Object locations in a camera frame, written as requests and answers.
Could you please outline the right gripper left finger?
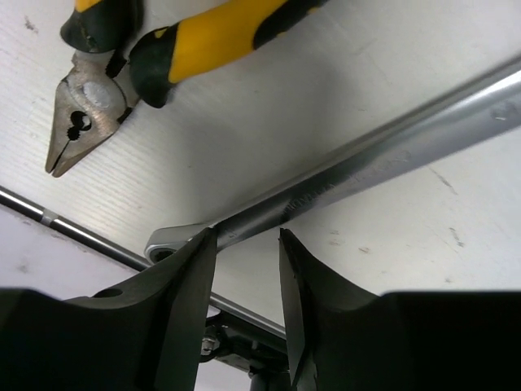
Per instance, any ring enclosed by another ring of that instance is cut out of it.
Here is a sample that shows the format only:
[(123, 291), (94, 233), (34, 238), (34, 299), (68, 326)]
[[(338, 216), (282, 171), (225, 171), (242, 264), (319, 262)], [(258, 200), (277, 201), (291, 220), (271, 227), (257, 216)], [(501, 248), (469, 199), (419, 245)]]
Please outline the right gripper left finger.
[(4, 390), (192, 390), (217, 258), (201, 231), (92, 297), (1, 291)]

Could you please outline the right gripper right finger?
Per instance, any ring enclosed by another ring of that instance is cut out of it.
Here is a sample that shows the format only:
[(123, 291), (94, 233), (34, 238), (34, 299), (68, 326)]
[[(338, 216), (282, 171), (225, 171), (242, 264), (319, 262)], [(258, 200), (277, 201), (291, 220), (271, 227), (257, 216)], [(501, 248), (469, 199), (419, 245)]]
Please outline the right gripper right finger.
[(279, 271), (294, 390), (517, 390), (520, 295), (375, 295), (319, 261), (288, 229)]

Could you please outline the yellow black needle-nose pliers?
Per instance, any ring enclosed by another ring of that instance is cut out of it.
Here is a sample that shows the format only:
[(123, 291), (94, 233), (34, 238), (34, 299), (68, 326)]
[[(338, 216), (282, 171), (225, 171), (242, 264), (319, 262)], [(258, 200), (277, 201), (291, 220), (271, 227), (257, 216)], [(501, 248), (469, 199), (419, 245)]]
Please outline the yellow black needle-nose pliers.
[(73, 50), (59, 82), (46, 172), (60, 177), (108, 140), (138, 103), (162, 108), (188, 78), (249, 55), (319, 1), (227, 1), (139, 34), (140, 1), (77, 1), (60, 35)]

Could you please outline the long silver ratchet wrench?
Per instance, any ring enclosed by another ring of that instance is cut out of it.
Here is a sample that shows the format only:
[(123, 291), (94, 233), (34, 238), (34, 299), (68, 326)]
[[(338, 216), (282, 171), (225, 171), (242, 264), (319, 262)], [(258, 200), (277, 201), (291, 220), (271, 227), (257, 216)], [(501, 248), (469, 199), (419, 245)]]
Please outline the long silver ratchet wrench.
[(520, 125), (520, 59), (425, 103), (333, 151), (310, 171), (212, 222), (154, 231), (144, 250), (157, 263), (207, 227), (222, 250), (429, 165)]

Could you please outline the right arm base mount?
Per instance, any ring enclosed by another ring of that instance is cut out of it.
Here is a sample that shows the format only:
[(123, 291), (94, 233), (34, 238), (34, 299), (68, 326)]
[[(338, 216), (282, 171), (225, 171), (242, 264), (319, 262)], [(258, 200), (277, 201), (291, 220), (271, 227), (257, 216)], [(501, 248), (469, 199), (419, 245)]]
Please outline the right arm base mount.
[(287, 342), (278, 331), (214, 305), (208, 307), (199, 362), (247, 373), (251, 390), (291, 388)]

